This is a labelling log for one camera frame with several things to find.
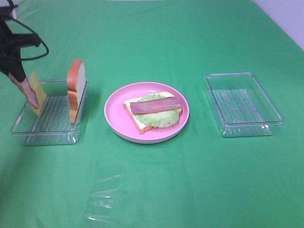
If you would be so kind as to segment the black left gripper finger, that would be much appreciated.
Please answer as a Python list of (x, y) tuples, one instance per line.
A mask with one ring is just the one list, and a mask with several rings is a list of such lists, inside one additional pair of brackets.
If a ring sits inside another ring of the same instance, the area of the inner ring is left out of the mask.
[(0, 71), (6, 76), (11, 74), (18, 82), (26, 78), (20, 56), (0, 57)]

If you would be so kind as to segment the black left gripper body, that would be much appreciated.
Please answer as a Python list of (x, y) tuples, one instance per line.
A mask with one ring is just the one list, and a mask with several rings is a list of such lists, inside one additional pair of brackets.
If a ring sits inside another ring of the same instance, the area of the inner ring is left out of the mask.
[[(42, 58), (41, 55), (28, 58), (21, 57), (20, 51), (22, 48), (39, 47), (42, 44), (42, 39), (33, 29), (17, 19), (17, 7), (18, 4), (8, 4), (0, 7), (0, 56), (20, 56), (21, 61), (31, 61)], [(20, 24), (30, 31), (30, 33), (13, 33), (7, 25), (8, 20)]]

